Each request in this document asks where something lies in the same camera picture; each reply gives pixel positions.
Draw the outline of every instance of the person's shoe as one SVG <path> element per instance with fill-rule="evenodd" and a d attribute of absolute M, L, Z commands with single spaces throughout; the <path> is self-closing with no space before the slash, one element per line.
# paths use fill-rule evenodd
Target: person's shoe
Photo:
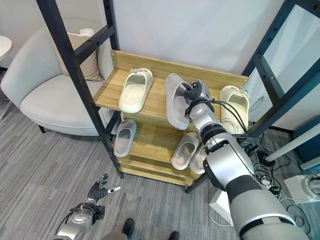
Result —
<path fill-rule="evenodd" d="M 180 233 L 178 233 L 177 231 L 174 231 L 173 233 L 171 233 L 168 240 L 179 240 L 179 238 L 180 238 Z"/>
<path fill-rule="evenodd" d="M 135 230 L 135 221 L 132 218 L 128 218 L 125 220 L 125 223 L 122 228 L 122 233 L 124 233 L 128 239 L 131 238 L 132 234 L 134 233 Z"/>

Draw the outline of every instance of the wooden shelf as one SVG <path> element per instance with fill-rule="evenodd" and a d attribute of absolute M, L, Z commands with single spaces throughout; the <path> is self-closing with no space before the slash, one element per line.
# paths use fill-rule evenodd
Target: wooden shelf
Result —
<path fill-rule="evenodd" d="M 93 97 L 99 107 L 120 111 L 118 101 L 131 68 L 147 68 L 153 74 L 153 84 L 142 110 L 124 113 L 125 119 L 137 122 L 137 130 L 129 155 L 118 158 L 121 170 L 127 174 L 190 186 L 199 175 L 189 167 L 184 170 L 175 169 L 171 158 L 183 135 L 197 130 L 190 123 L 188 129 L 181 131 L 167 121 L 165 79 L 170 73 L 178 74 L 187 82 L 200 79 L 208 86 L 212 98 L 219 99 L 219 92 L 224 86 L 239 88 L 249 78 L 116 50 L 111 51 L 111 57 L 114 70 Z M 220 120 L 220 106 L 215 105 L 214 108 L 215 115 Z"/>
<path fill-rule="evenodd" d="M 159 172 L 162 174 L 172 175 L 185 179 L 195 180 L 200 177 L 200 175 L 192 172 L 189 167 L 187 167 L 185 170 L 177 170 L 172 166 L 171 163 L 155 161 L 133 155 L 128 155 L 126 157 L 118 157 L 118 161 L 124 166 L 130 165 L 132 167 Z"/>
<path fill-rule="evenodd" d="M 184 132 L 174 128 L 137 124 L 130 155 L 171 163 Z"/>
<path fill-rule="evenodd" d="M 118 100 L 130 69 L 133 67 L 148 68 L 153 74 L 153 84 L 142 110 L 135 114 L 160 121 L 167 121 L 165 79 L 170 73 L 177 73 L 189 82 L 196 79 L 203 80 L 214 99 L 219 99 L 219 92 L 224 86 L 240 87 L 243 82 L 248 80 L 248 77 L 245 76 L 137 56 L 131 53 L 113 50 L 111 54 L 115 68 L 93 97 L 95 104 L 119 111 Z M 220 120 L 220 106 L 215 105 L 214 108 L 215 114 Z"/>
<path fill-rule="evenodd" d="M 193 183 L 192 179 L 163 174 L 160 172 L 150 171 L 150 170 L 146 170 L 146 169 L 142 169 L 142 168 L 138 168 L 130 165 L 121 166 L 121 170 L 127 174 L 137 175 L 137 176 L 164 181 L 167 183 L 177 184 L 181 186 L 190 186 Z"/>

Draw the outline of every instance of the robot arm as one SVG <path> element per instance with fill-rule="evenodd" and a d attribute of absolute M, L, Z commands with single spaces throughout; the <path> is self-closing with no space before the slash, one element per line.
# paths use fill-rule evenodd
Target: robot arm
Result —
<path fill-rule="evenodd" d="M 102 175 L 100 181 L 92 185 L 86 201 L 70 209 L 60 226 L 63 222 L 64 224 L 61 228 L 58 227 L 52 240 L 81 240 L 97 220 L 104 219 L 105 207 L 96 205 L 98 200 L 121 188 L 120 186 L 115 186 L 105 189 L 104 186 L 107 184 L 107 179 L 107 174 Z"/>
<path fill-rule="evenodd" d="M 197 80 L 186 92 L 192 100 L 186 116 L 193 120 L 207 154 L 203 167 L 211 183 L 227 192 L 236 233 L 244 240 L 307 240 L 274 195 L 253 178 L 248 155 L 219 122 L 206 85 Z"/>

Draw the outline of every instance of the floor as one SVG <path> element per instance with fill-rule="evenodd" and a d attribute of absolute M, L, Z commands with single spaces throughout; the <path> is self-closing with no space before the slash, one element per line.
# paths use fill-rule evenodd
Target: floor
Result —
<path fill-rule="evenodd" d="M 0 101 L 0 112 L 5 105 Z M 273 130 L 263 139 L 271 151 L 289 141 L 288 134 Z M 283 179 L 302 173 L 297 153 L 290 152 L 289 157 L 291 165 L 274 172 L 287 196 Z M 42 134 L 15 106 L 0 122 L 0 164 L 0 240 L 50 239 L 68 210 L 86 199 L 103 173 L 109 174 L 109 187 L 121 185 L 121 190 L 99 202 L 105 206 L 105 218 L 84 239 L 99 240 L 120 231 L 127 218 L 135 220 L 134 240 L 167 240 L 172 231 L 179 231 L 182 240 L 238 239 L 233 227 L 217 226 L 209 218 L 208 203 L 216 191 L 209 180 L 186 194 L 183 187 L 161 181 L 128 174 L 120 179 L 97 137 L 50 130 Z M 299 206 L 311 225 L 308 237 L 320 239 L 320 202 Z M 212 217 L 227 224 L 215 213 Z"/>

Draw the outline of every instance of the white slipper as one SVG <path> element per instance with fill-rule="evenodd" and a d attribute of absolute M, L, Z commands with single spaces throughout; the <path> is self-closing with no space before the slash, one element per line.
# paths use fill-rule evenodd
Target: white slipper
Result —
<path fill-rule="evenodd" d="M 205 145 L 201 144 L 195 155 L 190 161 L 190 168 L 196 174 L 203 174 L 205 172 L 203 161 L 206 159 Z"/>
<path fill-rule="evenodd" d="M 165 80 L 166 119 L 176 129 L 186 130 L 190 119 L 185 117 L 191 102 L 185 97 L 185 90 L 192 86 L 179 75 L 171 73 Z"/>
<path fill-rule="evenodd" d="M 245 128 L 248 129 L 249 95 L 235 86 L 225 86 L 219 93 L 219 100 L 231 104 L 239 113 Z M 227 106 L 236 116 L 236 112 Z M 221 123 L 230 134 L 244 134 L 244 130 L 235 117 L 221 106 Z"/>
<path fill-rule="evenodd" d="M 125 80 L 119 98 L 119 108 L 125 113 L 139 112 L 154 82 L 152 72 L 146 68 L 132 68 Z"/>
<path fill-rule="evenodd" d="M 197 151 L 200 142 L 198 134 L 195 132 L 184 135 L 172 156 L 172 166 L 178 170 L 185 169 Z"/>
<path fill-rule="evenodd" d="M 117 157 L 128 155 L 137 130 L 135 120 L 127 119 L 119 124 L 115 137 L 113 153 Z"/>

